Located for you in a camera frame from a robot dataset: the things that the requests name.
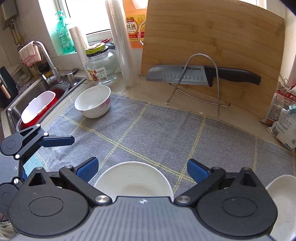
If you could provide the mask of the white bowl wide rim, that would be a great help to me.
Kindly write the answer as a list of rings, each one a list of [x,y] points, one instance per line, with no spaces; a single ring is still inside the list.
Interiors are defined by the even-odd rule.
[[[116,164],[100,175],[95,188],[112,200],[118,196],[170,197],[173,190],[165,175],[153,166],[142,162]]]

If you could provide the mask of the small white bowl pink flowers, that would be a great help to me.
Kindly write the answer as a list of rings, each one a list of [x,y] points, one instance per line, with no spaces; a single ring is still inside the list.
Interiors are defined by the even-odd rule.
[[[99,118],[110,109],[111,89],[105,85],[90,87],[76,98],[74,106],[86,118]]]

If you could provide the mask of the metal kitchen faucet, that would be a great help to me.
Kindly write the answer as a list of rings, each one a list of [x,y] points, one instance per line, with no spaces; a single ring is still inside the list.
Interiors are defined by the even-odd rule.
[[[51,60],[48,52],[46,51],[45,46],[39,41],[33,41],[33,45],[37,46],[41,49],[48,65],[51,69],[51,72],[53,75],[49,77],[50,82],[52,84],[61,84],[63,82],[63,79],[62,79],[57,67],[54,65],[53,61]]]

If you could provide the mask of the stack of white plates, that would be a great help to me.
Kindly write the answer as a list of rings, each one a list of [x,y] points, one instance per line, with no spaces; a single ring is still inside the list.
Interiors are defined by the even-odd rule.
[[[278,210],[271,236],[275,240],[295,240],[295,176],[279,176],[266,190]]]

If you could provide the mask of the teal cloth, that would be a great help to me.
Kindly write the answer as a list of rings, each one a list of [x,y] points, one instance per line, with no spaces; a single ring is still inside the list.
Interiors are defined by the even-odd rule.
[[[29,158],[29,160],[23,165],[23,167],[27,176],[29,176],[33,169],[36,167],[43,167],[46,171],[49,171],[46,162],[39,153],[33,154],[33,156]]]

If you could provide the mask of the red white basin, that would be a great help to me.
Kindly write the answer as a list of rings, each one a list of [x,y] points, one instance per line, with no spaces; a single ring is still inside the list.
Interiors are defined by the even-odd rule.
[[[42,116],[63,96],[66,91],[55,87],[35,97],[21,114],[19,129],[23,130],[37,124]]]

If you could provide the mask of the grey checked dish mat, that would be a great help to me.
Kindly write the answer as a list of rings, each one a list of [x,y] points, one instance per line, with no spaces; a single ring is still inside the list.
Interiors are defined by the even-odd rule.
[[[39,149],[37,156],[49,171],[90,157],[99,160],[99,174],[122,162],[144,162],[166,176],[176,195],[194,184],[187,173],[189,159],[228,172],[249,167],[263,185],[295,174],[295,154],[279,145],[213,118],[118,94],[97,119],[69,106],[48,132],[75,138],[71,146]]]

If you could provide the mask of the pink white dish cloth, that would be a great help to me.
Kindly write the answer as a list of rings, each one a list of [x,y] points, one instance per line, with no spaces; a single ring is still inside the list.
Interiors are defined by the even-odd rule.
[[[20,58],[23,64],[27,67],[31,67],[33,64],[42,61],[39,49],[34,42],[31,41],[19,51]]]

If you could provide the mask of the glass jar green lid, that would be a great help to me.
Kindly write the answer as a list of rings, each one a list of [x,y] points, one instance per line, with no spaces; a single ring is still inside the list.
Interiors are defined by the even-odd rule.
[[[97,85],[110,85],[118,77],[117,56],[110,52],[105,43],[98,43],[85,50],[85,68]]]

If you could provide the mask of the green dish soap bottle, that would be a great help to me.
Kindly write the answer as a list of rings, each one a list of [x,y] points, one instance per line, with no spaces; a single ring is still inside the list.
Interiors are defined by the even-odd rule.
[[[58,16],[58,22],[56,24],[56,32],[59,37],[59,41],[62,46],[63,54],[70,54],[76,51],[71,34],[68,29],[68,23],[63,11],[55,13]]]

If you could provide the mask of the white plastic bag roll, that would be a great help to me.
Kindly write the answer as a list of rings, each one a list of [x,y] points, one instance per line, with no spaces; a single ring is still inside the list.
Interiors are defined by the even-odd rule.
[[[72,27],[69,29],[69,31],[74,43],[74,47],[82,64],[83,70],[86,73],[86,77],[88,80],[92,80],[90,73],[85,67],[86,61],[88,60],[85,51],[87,48],[89,48],[86,35],[83,34],[78,27]]]

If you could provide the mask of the red white food bag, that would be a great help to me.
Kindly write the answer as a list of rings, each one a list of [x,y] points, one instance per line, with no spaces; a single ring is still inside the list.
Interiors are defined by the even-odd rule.
[[[269,110],[262,123],[271,126],[279,119],[280,112],[284,108],[289,109],[290,105],[295,104],[295,84],[288,86],[288,80],[281,82],[273,95]]]

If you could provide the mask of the bamboo cutting board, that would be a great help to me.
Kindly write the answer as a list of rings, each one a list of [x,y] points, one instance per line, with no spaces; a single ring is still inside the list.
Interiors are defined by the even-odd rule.
[[[243,1],[149,1],[140,73],[159,64],[248,70],[260,85],[217,79],[194,89],[265,117],[276,91],[285,20]]]

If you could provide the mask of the clear plastic wrap roll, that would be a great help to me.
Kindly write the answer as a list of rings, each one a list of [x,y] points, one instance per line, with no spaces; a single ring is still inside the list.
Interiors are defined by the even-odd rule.
[[[132,58],[132,48],[128,37],[123,3],[122,1],[105,1],[105,6],[123,76],[123,83],[127,88],[135,87],[138,84],[138,76]]]

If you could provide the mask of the orange cooking wine jug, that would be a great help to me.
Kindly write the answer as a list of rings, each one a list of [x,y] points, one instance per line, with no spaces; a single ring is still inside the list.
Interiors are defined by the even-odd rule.
[[[147,0],[124,0],[125,21],[132,49],[142,49],[144,45]]]

